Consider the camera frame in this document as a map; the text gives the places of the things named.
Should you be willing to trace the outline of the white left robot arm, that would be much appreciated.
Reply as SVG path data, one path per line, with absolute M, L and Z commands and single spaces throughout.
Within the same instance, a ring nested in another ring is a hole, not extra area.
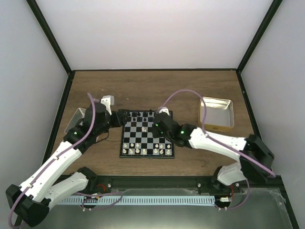
M 128 111 L 112 111 L 110 103 L 102 99 L 92 103 L 74 127 L 64 136 L 57 150 L 42 166 L 20 185 L 11 184 L 5 191 L 10 213 L 18 215 L 30 227 L 39 225 L 49 211 L 68 196 L 97 188 L 96 174 L 86 167 L 57 183 L 57 179 L 98 137 L 110 128 L 126 124 Z

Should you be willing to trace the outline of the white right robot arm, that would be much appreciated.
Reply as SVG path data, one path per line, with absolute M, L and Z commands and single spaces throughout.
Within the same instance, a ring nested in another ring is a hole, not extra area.
M 212 188 L 217 192 L 225 191 L 235 182 L 265 183 L 268 178 L 275 177 L 271 170 L 274 154 L 253 134 L 246 138 L 216 134 L 191 124 L 180 125 L 165 112 L 153 119 L 152 134 L 155 138 L 164 137 L 178 147 L 208 150 L 233 159 L 233 164 L 221 166 L 212 179 Z

